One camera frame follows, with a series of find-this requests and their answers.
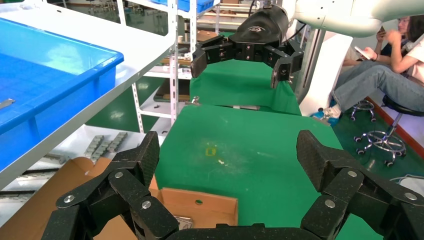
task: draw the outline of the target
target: red floor trim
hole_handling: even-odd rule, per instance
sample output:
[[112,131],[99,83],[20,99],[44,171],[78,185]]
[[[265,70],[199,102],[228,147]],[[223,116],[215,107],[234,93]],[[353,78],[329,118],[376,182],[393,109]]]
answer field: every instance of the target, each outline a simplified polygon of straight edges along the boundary
[[[385,112],[379,105],[377,105],[371,98],[366,98],[368,101],[370,101],[372,104],[374,104],[374,112],[380,115],[383,120],[387,124],[392,124],[393,119],[390,117],[387,112]],[[424,147],[421,146],[415,139],[413,139],[400,125],[397,126],[395,131],[402,139],[403,141],[409,145],[422,159],[424,159]]]

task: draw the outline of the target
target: green mat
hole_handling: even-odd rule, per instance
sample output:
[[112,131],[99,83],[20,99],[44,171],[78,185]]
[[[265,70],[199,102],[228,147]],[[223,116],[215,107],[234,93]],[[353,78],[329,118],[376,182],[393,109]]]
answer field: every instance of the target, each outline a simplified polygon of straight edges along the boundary
[[[310,117],[188,105],[161,147],[158,186],[238,198],[239,225],[299,227],[319,196],[297,161],[300,130],[341,149],[333,130]],[[337,239],[382,237],[351,216]]]
[[271,88],[272,68],[263,62],[228,60],[207,66],[190,82],[190,98],[215,106],[264,106],[274,112],[301,115],[287,82]]

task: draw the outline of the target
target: jeans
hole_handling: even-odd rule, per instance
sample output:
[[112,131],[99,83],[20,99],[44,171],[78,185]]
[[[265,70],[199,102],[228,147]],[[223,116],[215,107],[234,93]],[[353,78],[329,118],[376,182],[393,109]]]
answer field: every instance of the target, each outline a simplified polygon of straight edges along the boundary
[[405,108],[424,112],[424,87],[379,62],[364,61],[342,73],[332,96],[344,112],[377,89]]

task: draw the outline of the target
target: cable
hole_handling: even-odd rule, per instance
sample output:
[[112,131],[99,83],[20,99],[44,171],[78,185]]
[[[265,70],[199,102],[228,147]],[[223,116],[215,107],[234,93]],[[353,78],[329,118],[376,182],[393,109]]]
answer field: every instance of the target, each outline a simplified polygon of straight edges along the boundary
[[252,3],[250,4],[250,8],[249,8],[249,15],[247,16],[247,17],[250,17],[251,16],[251,13],[252,13],[252,8],[253,8],[253,5],[255,4],[255,0],[253,0],[252,1]]
[[287,41],[289,41],[290,39],[292,39],[292,38],[294,38],[294,37],[296,37],[301,31],[302,31],[302,29],[304,29],[306,27],[306,23],[305,24],[303,24],[303,26],[301,26],[294,34],[293,34],[293,36],[291,36],[291,37],[289,37],[287,40],[285,40],[286,42]]

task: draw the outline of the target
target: metal screw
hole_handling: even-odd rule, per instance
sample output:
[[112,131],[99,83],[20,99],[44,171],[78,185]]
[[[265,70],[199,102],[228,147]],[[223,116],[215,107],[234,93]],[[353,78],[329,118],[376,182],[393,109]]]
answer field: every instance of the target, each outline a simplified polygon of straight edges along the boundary
[[325,200],[325,205],[327,207],[331,208],[331,209],[336,206],[336,204],[333,201],[331,201],[330,199]]
[[74,195],[69,195],[63,200],[65,203],[70,203],[75,199]]
[[122,177],[124,174],[121,172],[121,171],[119,171],[119,172],[117,172],[116,174],[115,174],[115,178],[117,178],[117,179],[119,179],[120,177]]
[[354,171],[348,171],[348,172],[347,172],[347,174],[349,174],[349,176],[351,176],[351,177],[356,177],[356,176],[358,176],[358,175],[357,175],[357,173],[356,173],[356,172],[354,172]]
[[151,205],[152,205],[152,203],[150,201],[145,201],[141,204],[141,207],[143,209],[148,209],[148,208],[150,208]]
[[405,193],[405,197],[407,197],[411,200],[417,200],[418,199],[417,196],[415,196],[414,194],[412,194],[410,192]]

